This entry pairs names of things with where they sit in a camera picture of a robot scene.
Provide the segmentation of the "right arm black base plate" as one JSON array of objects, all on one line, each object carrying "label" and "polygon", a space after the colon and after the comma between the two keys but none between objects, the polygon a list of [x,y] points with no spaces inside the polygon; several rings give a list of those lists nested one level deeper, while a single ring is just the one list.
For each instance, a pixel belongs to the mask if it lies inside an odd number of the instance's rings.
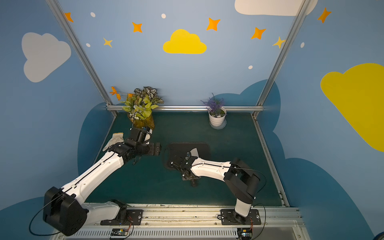
[{"label": "right arm black base plate", "polygon": [[217,219],[222,225],[261,225],[262,220],[259,211],[251,209],[247,217],[243,217],[235,212],[234,209],[221,209]]}]

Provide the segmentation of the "black cutting board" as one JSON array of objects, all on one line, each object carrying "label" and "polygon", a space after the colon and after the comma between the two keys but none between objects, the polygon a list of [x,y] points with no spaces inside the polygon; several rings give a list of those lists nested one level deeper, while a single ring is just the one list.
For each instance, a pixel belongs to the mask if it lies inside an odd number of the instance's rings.
[{"label": "black cutting board", "polygon": [[209,160],[212,155],[211,148],[207,143],[171,143],[165,147],[162,154],[163,166],[168,170],[175,170],[171,162],[181,162],[187,157],[188,153],[191,153],[191,156],[205,160]]}]

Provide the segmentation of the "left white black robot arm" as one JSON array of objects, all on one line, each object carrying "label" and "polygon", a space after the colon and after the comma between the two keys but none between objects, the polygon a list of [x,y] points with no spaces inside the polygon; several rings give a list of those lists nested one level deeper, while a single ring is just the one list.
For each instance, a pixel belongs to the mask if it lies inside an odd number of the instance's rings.
[{"label": "left white black robot arm", "polygon": [[78,232],[84,225],[102,221],[127,222],[126,205],[119,201],[90,204],[90,194],[113,172],[137,156],[158,156],[160,143],[152,143],[152,129],[131,128],[127,139],[113,134],[103,151],[104,156],[80,176],[61,188],[52,187],[44,196],[43,221],[65,236]]}]

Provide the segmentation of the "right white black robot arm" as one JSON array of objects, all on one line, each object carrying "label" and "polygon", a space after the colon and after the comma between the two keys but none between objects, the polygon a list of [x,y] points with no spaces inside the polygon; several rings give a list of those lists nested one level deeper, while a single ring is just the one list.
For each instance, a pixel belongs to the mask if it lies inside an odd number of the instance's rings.
[{"label": "right white black robot arm", "polygon": [[202,177],[224,182],[237,199],[235,216],[243,219],[248,217],[261,178],[242,160],[215,162],[189,154],[183,158],[170,157],[166,166],[179,171],[182,179],[190,181],[192,185]]}]

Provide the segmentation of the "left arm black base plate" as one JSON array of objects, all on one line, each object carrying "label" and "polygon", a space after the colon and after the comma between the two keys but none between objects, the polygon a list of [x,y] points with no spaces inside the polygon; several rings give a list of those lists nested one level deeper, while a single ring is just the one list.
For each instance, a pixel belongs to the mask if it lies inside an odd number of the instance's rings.
[{"label": "left arm black base plate", "polygon": [[120,209],[117,216],[112,220],[103,220],[101,226],[139,226],[143,217],[143,210]]}]

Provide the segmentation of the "cleaver knife black handle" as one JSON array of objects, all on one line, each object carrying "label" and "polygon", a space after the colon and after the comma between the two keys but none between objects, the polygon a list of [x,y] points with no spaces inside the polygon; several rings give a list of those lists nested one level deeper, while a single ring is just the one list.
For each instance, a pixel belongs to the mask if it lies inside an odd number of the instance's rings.
[{"label": "cleaver knife black handle", "polygon": [[192,187],[197,187],[200,177],[197,177],[192,172],[194,161],[199,158],[198,149],[194,148],[187,153],[187,156],[182,160],[181,173],[184,181],[190,181]]}]

